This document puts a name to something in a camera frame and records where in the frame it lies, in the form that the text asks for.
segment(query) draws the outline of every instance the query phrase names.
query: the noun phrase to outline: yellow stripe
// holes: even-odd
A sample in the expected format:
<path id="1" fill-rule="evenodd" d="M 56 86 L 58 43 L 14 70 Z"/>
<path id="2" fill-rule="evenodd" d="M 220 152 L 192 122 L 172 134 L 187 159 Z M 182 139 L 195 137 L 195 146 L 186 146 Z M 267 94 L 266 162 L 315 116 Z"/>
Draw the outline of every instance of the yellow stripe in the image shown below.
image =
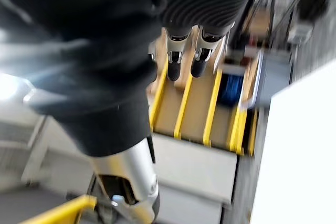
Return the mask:
<path id="1" fill-rule="evenodd" d="M 247 111 L 241 111 L 238 106 L 233 109 L 231 115 L 226 145 L 231 152 L 237 154 L 242 154 L 241 145 L 243 143 L 246 116 Z"/>
<path id="2" fill-rule="evenodd" d="M 216 79 L 214 83 L 214 88 L 212 90 L 208 115 L 206 117 L 205 128 L 204 128 L 204 133 L 203 133 L 203 144 L 208 147 L 211 147 L 210 133 L 211 133 L 212 122 L 214 119 L 221 79 L 222 79 L 222 70 L 219 69 L 216 74 Z"/>
<path id="3" fill-rule="evenodd" d="M 257 133 L 257 118 L 258 118 L 258 111 L 254 111 L 253 121 L 250 129 L 250 139 L 248 143 L 248 153 L 253 156 L 254 155 L 254 147 L 256 144 L 256 133 Z"/>
<path id="4" fill-rule="evenodd" d="M 74 223 L 83 210 L 94 209 L 96 204 L 97 199 L 94 196 L 83 195 L 21 224 Z"/>
<path id="5" fill-rule="evenodd" d="M 157 87 L 158 89 L 156 90 L 156 94 L 155 94 L 155 99 L 154 99 L 154 103 L 152 105 L 152 112 L 151 112 L 151 116 L 149 118 L 149 122 L 150 122 L 150 126 L 151 129 L 154 129 L 154 125 L 156 123 L 156 118 L 157 115 L 159 113 L 159 108 L 162 102 L 162 97 L 163 97 L 163 88 L 166 82 L 166 76 L 167 76 L 167 70 L 168 70 L 168 58 L 166 59 L 166 62 L 164 63 L 164 67 L 159 79 L 159 86 Z"/>
<path id="6" fill-rule="evenodd" d="M 180 110 L 179 110 L 179 114 L 177 116 L 175 129 L 174 129 L 174 138 L 177 138 L 177 139 L 181 139 L 181 132 L 180 132 L 181 131 L 181 124 L 182 124 L 183 115 L 184 115 L 185 107 L 186 107 L 186 104 L 187 104 L 192 80 L 193 80 L 193 76 L 191 75 L 191 73 L 189 73 L 187 82 L 185 84 L 185 88 L 184 88 L 184 92 L 183 92 L 183 96 L 182 96 L 182 101 L 181 101 L 181 105 L 180 105 Z"/>
<path id="7" fill-rule="evenodd" d="M 230 124 L 229 124 L 229 128 L 228 128 L 228 131 L 227 131 L 227 139 L 226 139 L 226 148 L 229 150 L 229 151 L 234 151 L 234 145 L 235 145 L 235 134 L 233 129 L 235 128 L 235 122 L 237 121 L 236 118 L 238 117 L 238 114 L 237 114 L 237 106 L 235 106 L 232 110 L 232 114 L 231 114 L 231 119 L 230 119 Z"/>
<path id="8" fill-rule="evenodd" d="M 237 113 L 239 114 L 239 118 L 238 118 L 237 129 L 235 131 L 236 132 L 235 148 L 236 148 L 236 153 L 237 154 L 242 154 L 241 145 L 243 144 L 247 111 L 246 110 L 241 111 L 240 109 L 238 109 Z"/>

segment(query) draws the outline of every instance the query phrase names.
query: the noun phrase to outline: bright light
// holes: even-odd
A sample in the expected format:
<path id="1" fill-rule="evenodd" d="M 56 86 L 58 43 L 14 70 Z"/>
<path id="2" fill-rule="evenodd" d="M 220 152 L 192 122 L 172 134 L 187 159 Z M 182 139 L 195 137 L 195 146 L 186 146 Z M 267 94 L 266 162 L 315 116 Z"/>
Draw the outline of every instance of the bright light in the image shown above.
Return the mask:
<path id="1" fill-rule="evenodd" d="M 0 74 L 0 100 L 12 97 L 19 86 L 18 78 L 8 74 Z"/>

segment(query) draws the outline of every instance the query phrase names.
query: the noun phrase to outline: blue object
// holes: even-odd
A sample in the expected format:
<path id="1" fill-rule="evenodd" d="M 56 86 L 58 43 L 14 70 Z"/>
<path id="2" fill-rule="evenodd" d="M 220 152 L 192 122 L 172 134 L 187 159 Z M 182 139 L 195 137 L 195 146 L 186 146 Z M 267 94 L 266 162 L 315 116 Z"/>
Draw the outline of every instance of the blue object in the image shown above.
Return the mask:
<path id="1" fill-rule="evenodd" d="M 219 101 L 226 106 L 234 106 L 239 102 L 243 87 L 243 77 L 227 75 L 226 85 L 223 86 Z"/>

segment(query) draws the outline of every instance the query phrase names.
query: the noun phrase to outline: white wall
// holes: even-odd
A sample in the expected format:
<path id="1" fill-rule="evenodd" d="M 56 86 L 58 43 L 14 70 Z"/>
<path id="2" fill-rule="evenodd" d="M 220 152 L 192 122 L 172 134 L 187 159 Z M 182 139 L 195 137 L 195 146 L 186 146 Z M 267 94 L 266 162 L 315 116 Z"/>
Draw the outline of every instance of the white wall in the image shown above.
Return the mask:
<path id="1" fill-rule="evenodd" d="M 34 127 L 39 115 L 22 103 L 12 100 L 0 101 L 0 121 Z"/>

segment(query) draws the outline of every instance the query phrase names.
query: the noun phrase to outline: gray floor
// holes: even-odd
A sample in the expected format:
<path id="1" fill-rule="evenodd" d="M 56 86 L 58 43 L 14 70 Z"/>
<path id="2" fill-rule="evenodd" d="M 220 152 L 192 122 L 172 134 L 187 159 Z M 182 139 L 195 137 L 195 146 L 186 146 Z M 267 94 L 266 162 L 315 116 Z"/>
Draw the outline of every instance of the gray floor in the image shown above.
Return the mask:
<path id="1" fill-rule="evenodd" d="M 64 202 L 64 197 L 41 189 L 22 188 L 0 194 L 0 223 L 17 224 Z"/>
<path id="2" fill-rule="evenodd" d="M 336 58 L 336 0 L 330 0 L 327 14 L 314 27 L 310 40 L 298 50 L 293 67 L 293 81 L 299 80 Z M 257 186 L 265 141 L 268 111 L 259 119 L 255 157 L 240 158 L 234 205 L 226 210 L 224 224 L 248 224 Z"/>

